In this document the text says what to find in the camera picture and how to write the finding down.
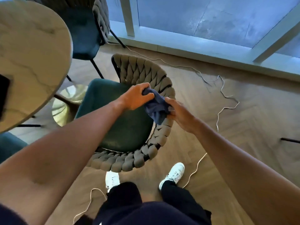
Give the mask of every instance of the white sneaker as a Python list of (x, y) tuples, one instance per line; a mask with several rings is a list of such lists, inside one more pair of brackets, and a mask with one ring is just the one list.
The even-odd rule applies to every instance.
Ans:
[(106, 172), (105, 184), (106, 184), (107, 192), (109, 193), (111, 188), (120, 184), (119, 174), (112, 171)]
[(165, 181), (174, 181), (176, 184), (179, 182), (181, 177), (183, 176), (183, 173), (185, 172), (185, 166), (182, 162), (176, 163), (170, 170), (169, 174), (166, 176), (165, 179), (163, 179), (158, 188), (161, 190), (161, 187), (165, 183)]

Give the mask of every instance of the hand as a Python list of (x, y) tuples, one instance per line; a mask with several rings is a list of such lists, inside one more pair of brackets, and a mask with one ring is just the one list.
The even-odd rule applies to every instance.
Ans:
[(147, 87), (150, 87), (149, 83), (141, 83), (131, 86), (131, 88), (122, 94), (118, 100), (123, 103), (125, 109), (135, 110), (154, 98), (153, 93), (142, 95), (142, 91)]
[(174, 99), (165, 97), (165, 101), (170, 104), (175, 110), (171, 111), (168, 118), (173, 119), (177, 124), (189, 133), (193, 133), (194, 122), (196, 117), (194, 117), (183, 105), (183, 103), (178, 102)]

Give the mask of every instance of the marble tabletop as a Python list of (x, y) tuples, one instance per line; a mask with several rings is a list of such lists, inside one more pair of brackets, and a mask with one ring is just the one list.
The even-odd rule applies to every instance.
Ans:
[(11, 79), (0, 133), (23, 123), (53, 97), (72, 61), (64, 21), (32, 1), (0, 0), (0, 74)]

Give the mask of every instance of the black tablet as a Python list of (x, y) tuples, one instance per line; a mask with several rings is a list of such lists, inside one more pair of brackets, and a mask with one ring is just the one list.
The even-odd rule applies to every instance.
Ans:
[(4, 111), (10, 80), (0, 74), (0, 120)]

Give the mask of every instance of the person's left hand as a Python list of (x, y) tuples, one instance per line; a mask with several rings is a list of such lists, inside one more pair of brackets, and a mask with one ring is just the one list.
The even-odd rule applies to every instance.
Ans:
[(134, 110), (154, 98), (153, 93), (142, 95), (142, 91), (150, 87), (149, 83), (141, 83), (134, 86), (122, 94), (118, 100), (124, 103), (125, 109)]

